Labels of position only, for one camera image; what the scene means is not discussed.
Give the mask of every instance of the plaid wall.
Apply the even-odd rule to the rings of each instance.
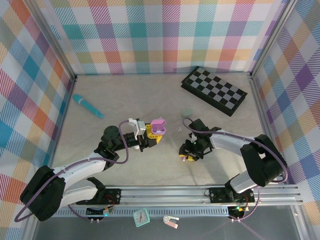
[[[278,149],[320,238],[320,0],[300,0],[257,85]]]
[[[248,71],[286,1],[37,0],[78,74]]]
[[[50,159],[71,81],[23,0],[0,6],[0,240],[16,240],[19,196]]]

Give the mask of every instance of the gray floor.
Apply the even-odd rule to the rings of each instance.
[[[201,118],[209,128],[216,126],[254,137],[262,133],[246,73],[218,76],[248,93],[232,117],[181,88],[186,74],[80,76],[74,93],[98,108],[104,119],[71,100],[52,165],[68,164],[90,154],[107,126],[118,125],[128,118],[150,122],[162,117],[167,132],[157,146],[142,153],[130,149],[126,164],[114,165],[94,176],[105,185],[224,184],[245,170],[241,157],[222,149],[197,162],[182,162],[178,156],[179,147],[189,133],[181,122],[180,112],[184,108],[191,108],[192,118]],[[132,132],[132,128],[126,125],[123,132]],[[125,158],[124,150],[118,154],[119,161]]]
[[[180,217],[178,228],[160,217],[136,227],[132,217],[105,218],[98,225],[78,217],[51,217],[37,226],[34,240],[299,240],[290,206],[258,207],[252,217],[231,223],[227,217]]]

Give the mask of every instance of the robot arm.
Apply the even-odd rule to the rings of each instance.
[[[225,184],[226,188],[232,190],[234,195],[256,185],[265,187],[283,172],[281,164],[256,143],[269,148],[287,167],[287,163],[266,135],[261,134],[257,137],[245,137],[243,139],[235,138],[232,137],[233,134],[221,128],[209,129],[200,119],[193,121],[189,128],[197,132],[192,132],[189,135],[191,140],[187,139],[181,146],[179,155],[183,160],[197,161],[203,159],[205,154],[212,152],[212,149],[225,149],[243,157],[247,171],[235,176]],[[198,133],[198,131],[217,132],[217,134]]]
[[[101,200],[105,197],[105,186],[94,177],[88,176],[107,170],[119,159],[116,151],[134,147],[141,152],[145,148],[157,145],[165,134],[165,121],[153,120],[145,124],[139,119],[130,118],[127,122],[133,126],[133,132],[121,136],[116,126],[108,126],[101,137],[98,147],[80,161],[69,165],[49,168],[40,167],[20,195],[20,200],[40,221],[50,218],[60,207],[82,200]]]

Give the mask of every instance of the small round object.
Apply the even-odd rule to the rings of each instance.
[[[183,118],[190,118],[192,115],[192,109],[191,108],[185,108],[181,111],[181,116]]]

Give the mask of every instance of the wire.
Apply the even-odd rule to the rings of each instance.
[[[245,207],[247,208],[248,205],[249,205],[249,199],[248,199],[248,197],[247,197],[246,195],[244,195],[244,197],[245,197],[245,199],[246,199],[246,205],[245,205]]]
[[[288,179],[288,170],[286,168],[286,166],[284,165],[284,163],[281,161],[281,159],[270,149],[268,148],[267,146],[265,146],[264,144],[256,141],[256,140],[253,140],[253,139],[250,139],[250,138],[247,138],[247,137],[244,137],[244,136],[240,136],[240,135],[236,135],[236,134],[233,134],[233,133],[229,133],[229,132],[221,132],[221,131],[198,131],[198,130],[194,130],[192,129],[191,127],[189,127],[186,123],[185,123],[185,120],[189,120],[191,122],[193,122],[193,120],[191,118],[184,118],[182,120],[182,124],[187,128],[189,129],[190,131],[194,132],[194,133],[198,133],[198,134],[212,134],[212,135],[226,135],[226,136],[230,136],[230,137],[233,137],[233,138],[236,138],[236,139],[241,139],[241,140],[245,140],[245,141],[248,141],[248,142],[251,142],[251,143],[254,143],[256,145],[258,145],[259,147],[263,148],[264,150],[266,150],[269,154],[271,154],[276,160],[277,162],[280,164],[281,168],[283,169],[283,172],[284,172],[284,178],[282,180],[273,180],[272,182],[273,183],[284,183],[285,181],[287,181]]]
[[[125,164],[128,159],[129,159],[129,149],[128,149],[128,145],[126,143],[126,139],[121,131],[121,126],[125,123],[128,123],[129,121],[128,120],[125,120],[125,121],[122,121],[119,123],[119,133],[120,133],[120,137],[123,141],[123,145],[124,145],[124,148],[125,148],[125,152],[126,152],[126,158],[124,161],[121,161],[121,162],[118,162],[118,161],[114,161],[114,160],[111,160],[111,159],[108,159],[108,158],[104,158],[104,157],[92,157],[92,158],[89,158],[89,159],[84,159],[84,160],[80,160],[80,161],[77,161],[77,162],[74,162],[72,164],[70,164],[69,166],[67,166],[65,169],[62,169],[61,171],[57,172],[55,175],[53,175],[52,177],[50,177],[40,188],[39,190],[32,196],[32,198],[26,203],[26,205],[23,206],[23,208],[18,212],[18,214],[15,216],[14,218],[14,221],[16,223],[18,222],[21,222],[27,218],[29,218],[30,216],[32,216],[33,214],[30,213],[24,217],[21,217],[19,218],[22,213],[30,206],[30,204],[38,197],[38,195],[45,189],[46,186],[48,186],[53,179],[55,179],[56,177],[58,177],[59,175],[65,173],[66,171],[68,171],[69,169],[79,165],[79,164],[82,164],[82,163],[86,163],[86,162],[90,162],[90,161],[95,161],[95,160],[99,160],[99,161],[106,161],[106,162],[110,162],[110,163],[113,163],[113,164]],[[72,207],[70,205],[68,205],[69,209],[77,216],[77,217],[81,217],[82,219],[86,219],[86,217],[84,216],[80,216],[79,214],[76,213],[75,210],[72,209]]]
[[[111,204],[110,204],[110,206],[111,206],[111,208],[115,205],[115,199],[114,199],[114,197],[113,196],[111,196],[111,195],[107,195],[107,196],[105,196],[106,197],[106,199],[108,200],[108,202],[110,203],[110,199],[112,199],[112,206],[111,206]]]
[[[256,188],[257,191],[258,191],[258,199],[256,200],[256,203],[255,203],[253,209],[251,210],[251,212],[250,212],[247,216],[243,216],[242,218],[239,218],[239,220],[244,220],[244,219],[250,217],[250,216],[254,213],[254,211],[257,209],[257,207],[258,207],[258,204],[259,204],[259,202],[260,202],[260,187],[259,187],[259,186],[255,186],[254,188]]]
[[[207,189],[204,191],[203,194],[204,194],[207,198],[211,198],[209,195],[206,195],[206,191],[207,191],[207,190],[209,190],[209,188],[207,188]]]

